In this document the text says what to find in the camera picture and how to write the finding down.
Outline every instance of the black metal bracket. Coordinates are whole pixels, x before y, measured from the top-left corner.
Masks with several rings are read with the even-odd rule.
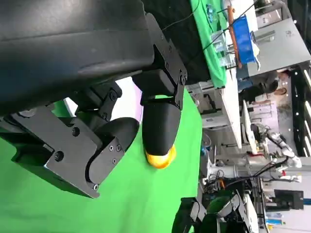
[[[147,14],[147,25],[151,42],[155,50],[153,68],[144,70],[133,77],[135,84],[142,90],[142,105],[151,102],[167,102],[182,110],[187,70],[170,40],[166,40],[153,15]],[[167,95],[170,98],[154,99],[155,95]]]
[[[76,116],[95,131],[110,121],[113,107],[121,96],[121,88],[111,82],[76,91],[70,98],[79,106]]]
[[[37,175],[66,191],[98,197],[100,183],[124,155],[117,138],[102,140],[77,118],[65,124],[45,106],[33,116],[19,113],[12,118],[39,139],[37,148],[42,146],[40,155],[20,147],[17,162],[30,171],[35,167]]]
[[[207,211],[197,198],[182,198],[172,227],[172,233],[189,232],[191,226],[198,232]]]

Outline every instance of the blue container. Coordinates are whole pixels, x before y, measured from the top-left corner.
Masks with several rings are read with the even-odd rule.
[[[233,25],[234,35],[238,45],[239,56],[242,64],[255,62],[251,35],[249,32],[246,16],[237,19]]]

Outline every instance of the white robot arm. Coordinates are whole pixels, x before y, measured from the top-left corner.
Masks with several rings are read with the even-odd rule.
[[[258,127],[258,132],[261,135],[261,138],[268,138],[271,142],[276,144],[282,152],[282,156],[286,156],[289,159],[287,160],[287,165],[291,167],[301,168],[301,160],[295,155],[292,148],[287,145],[281,137],[280,133],[271,131],[268,127],[263,125],[256,124]]]

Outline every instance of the table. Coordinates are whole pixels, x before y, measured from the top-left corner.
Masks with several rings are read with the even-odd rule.
[[[211,4],[215,11],[221,10],[220,0],[191,0],[192,11],[196,9],[193,13],[195,22],[197,24],[197,29],[200,35],[202,48],[205,48],[211,43],[210,35],[213,32],[217,32],[221,29],[226,28],[226,18],[222,13],[218,14],[219,21],[209,23],[206,13],[206,5]],[[226,75],[225,68],[220,66],[219,58],[222,57],[220,53],[216,53],[213,46],[209,46],[204,50],[205,59],[210,72],[212,82],[216,88],[221,88],[226,85]]]
[[[249,146],[252,150],[252,153],[257,154],[258,152],[257,152],[256,140],[255,140],[254,132],[251,130],[251,120],[249,118],[247,105],[244,100],[243,100],[243,119],[244,119],[243,124],[245,126],[245,131],[246,131]]]
[[[56,114],[63,115],[63,103]],[[58,190],[22,169],[15,148],[0,140],[0,225],[6,233],[168,233],[181,197],[195,197],[201,118],[189,94],[175,141],[177,157],[159,170],[144,155],[141,130],[92,200]]]
[[[228,127],[230,130],[228,133],[232,134],[235,139],[238,148],[242,148],[241,139],[241,125],[240,125],[240,109],[239,109],[239,94],[238,94],[238,82],[235,77],[235,69],[231,71],[227,70],[227,83],[223,88],[215,88],[211,81],[199,82],[187,86],[190,94],[195,96],[196,94],[213,93],[216,108],[215,113],[202,114],[203,128],[212,127]]]
[[[246,215],[253,233],[259,233],[258,216],[249,194],[244,195]]]

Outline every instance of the black robotic finger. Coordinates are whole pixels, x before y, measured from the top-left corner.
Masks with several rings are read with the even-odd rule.
[[[144,106],[142,141],[151,155],[166,155],[172,148],[180,122],[181,111],[166,102]]]
[[[100,127],[95,134],[102,140],[107,137],[118,139],[124,152],[131,146],[139,129],[139,122],[131,117],[121,117]]]

